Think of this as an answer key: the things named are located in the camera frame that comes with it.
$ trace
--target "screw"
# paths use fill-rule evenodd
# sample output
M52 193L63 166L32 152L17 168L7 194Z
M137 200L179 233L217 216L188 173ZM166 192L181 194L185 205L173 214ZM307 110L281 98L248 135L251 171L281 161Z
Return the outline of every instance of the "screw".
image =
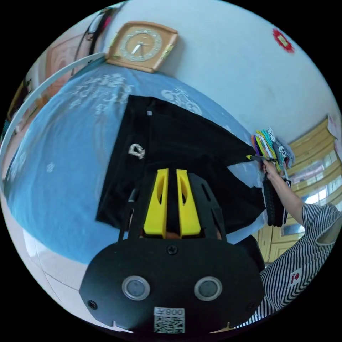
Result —
M174 245L170 245L167 247L166 251L170 254L170 255L175 255L178 252L178 247L174 246Z
M93 300L88 300L88 306L93 310L97 309L97 304Z

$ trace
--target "blue bedsheet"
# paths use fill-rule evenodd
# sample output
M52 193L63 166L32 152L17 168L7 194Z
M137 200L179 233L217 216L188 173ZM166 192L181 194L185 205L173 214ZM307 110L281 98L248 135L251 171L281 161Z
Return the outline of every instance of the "blue bedsheet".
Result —
M33 120L5 179L8 207L18 223L52 251L84 264L118 239L118 229L95 216L129 94L172 102L250 144L250 134L229 113L176 79L104 59L87 65ZM229 169L248 186L262 187L256 162ZM264 212L251 226L229 234L228 241L237 243L257 231L265 218Z

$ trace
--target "striped shirt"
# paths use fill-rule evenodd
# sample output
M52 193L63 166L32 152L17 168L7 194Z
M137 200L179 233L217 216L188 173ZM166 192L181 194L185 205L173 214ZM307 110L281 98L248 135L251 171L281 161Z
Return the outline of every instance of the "striped shirt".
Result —
M323 244L321 238L337 221L341 212L331 204L304 204L305 235L261 273L265 297L253 316L238 327L254 323L282 309L293 301L316 276L334 243Z

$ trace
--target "qr code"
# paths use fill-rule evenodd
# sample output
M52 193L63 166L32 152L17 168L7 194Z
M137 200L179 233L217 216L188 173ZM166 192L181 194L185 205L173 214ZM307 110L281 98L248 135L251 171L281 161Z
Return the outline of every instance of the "qr code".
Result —
M185 318L154 316L154 331L164 334L183 334Z

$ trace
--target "black t-shirt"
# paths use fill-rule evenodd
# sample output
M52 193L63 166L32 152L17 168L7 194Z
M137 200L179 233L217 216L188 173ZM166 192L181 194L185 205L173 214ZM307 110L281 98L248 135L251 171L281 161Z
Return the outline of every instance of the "black t-shirt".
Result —
M185 169L207 181L227 233L246 227L265 209L262 190L248 187L227 166L247 162L247 155L255 155L253 147L210 120L167 101L130 95L96 220L119 228L128 198L143 176L169 168ZM171 178L169 194L175 186ZM168 208L168 216L174 210L174 205Z

